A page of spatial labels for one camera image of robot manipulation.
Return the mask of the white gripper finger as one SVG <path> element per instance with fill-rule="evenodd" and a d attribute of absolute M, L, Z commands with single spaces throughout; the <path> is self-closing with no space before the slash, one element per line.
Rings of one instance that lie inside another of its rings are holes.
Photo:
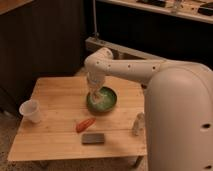
<path fill-rule="evenodd" d="M 101 101 L 103 99 L 102 94 L 98 93 L 98 100 Z"/>
<path fill-rule="evenodd" d="M 93 102 L 95 102 L 95 103 L 96 103 L 96 102 L 97 102 L 96 94 L 93 94 L 93 95 L 92 95 L 92 98 L 93 98 Z"/>

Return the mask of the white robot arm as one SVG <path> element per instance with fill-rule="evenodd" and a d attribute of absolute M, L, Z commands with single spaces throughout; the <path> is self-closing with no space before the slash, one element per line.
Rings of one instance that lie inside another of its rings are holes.
<path fill-rule="evenodd" d="M 213 70 L 189 61 L 115 60 L 108 48 L 89 55 L 84 65 L 95 91 L 107 75 L 146 87 L 149 171 L 213 171 Z"/>

